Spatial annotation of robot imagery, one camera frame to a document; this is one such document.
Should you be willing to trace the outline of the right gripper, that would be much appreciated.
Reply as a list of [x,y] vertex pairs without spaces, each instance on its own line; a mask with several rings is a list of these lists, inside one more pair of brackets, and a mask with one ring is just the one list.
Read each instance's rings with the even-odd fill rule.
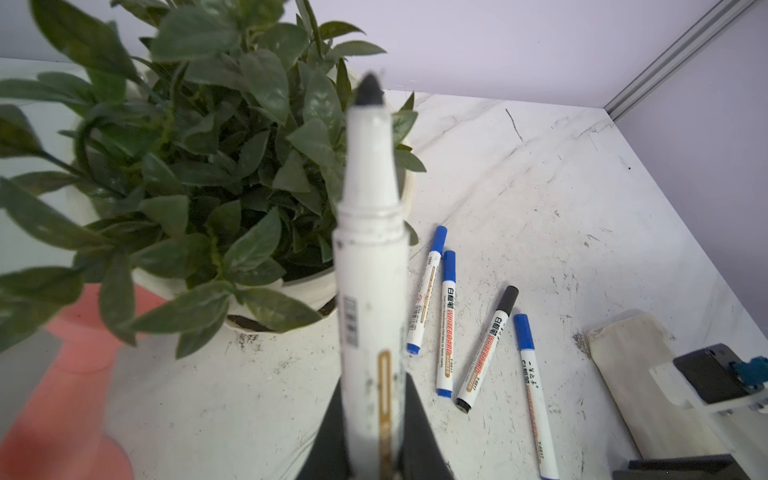
[[725,479],[748,480],[731,455],[632,460],[612,473],[613,480]]

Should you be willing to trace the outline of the white marker pen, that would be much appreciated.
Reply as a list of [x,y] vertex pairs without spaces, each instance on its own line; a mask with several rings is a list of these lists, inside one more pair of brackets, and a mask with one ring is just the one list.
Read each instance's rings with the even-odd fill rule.
[[443,255],[441,295],[440,351],[436,374],[436,391],[440,397],[453,394],[454,329],[456,320],[456,253],[446,250]]
[[456,398],[456,406],[462,413],[468,414],[476,402],[491,359],[499,343],[499,337],[510,318],[518,295],[519,290],[515,286],[507,286],[489,320],[488,327]]
[[346,127],[333,232],[346,457],[354,479],[392,479],[403,444],[409,235],[392,115],[375,74],[362,78]]
[[424,274],[417,290],[414,309],[408,325],[406,351],[411,355],[417,355],[421,350],[430,298],[439,270],[446,236],[447,228],[442,225],[438,226],[433,236]]
[[529,319],[525,314],[515,314],[513,322],[521,357],[539,475],[541,479],[560,479]]

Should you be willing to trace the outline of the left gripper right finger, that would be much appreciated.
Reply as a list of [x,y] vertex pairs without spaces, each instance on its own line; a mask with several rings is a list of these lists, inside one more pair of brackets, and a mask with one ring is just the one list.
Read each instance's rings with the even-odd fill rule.
[[441,454],[410,374],[406,374],[404,442],[400,454],[400,473],[405,480],[454,479]]

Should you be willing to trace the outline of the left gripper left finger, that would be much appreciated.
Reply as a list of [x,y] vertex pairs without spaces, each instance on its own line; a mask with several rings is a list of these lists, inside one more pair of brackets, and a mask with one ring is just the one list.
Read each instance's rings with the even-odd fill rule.
[[341,381],[338,381],[309,455],[296,479],[347,480],[349,476]]

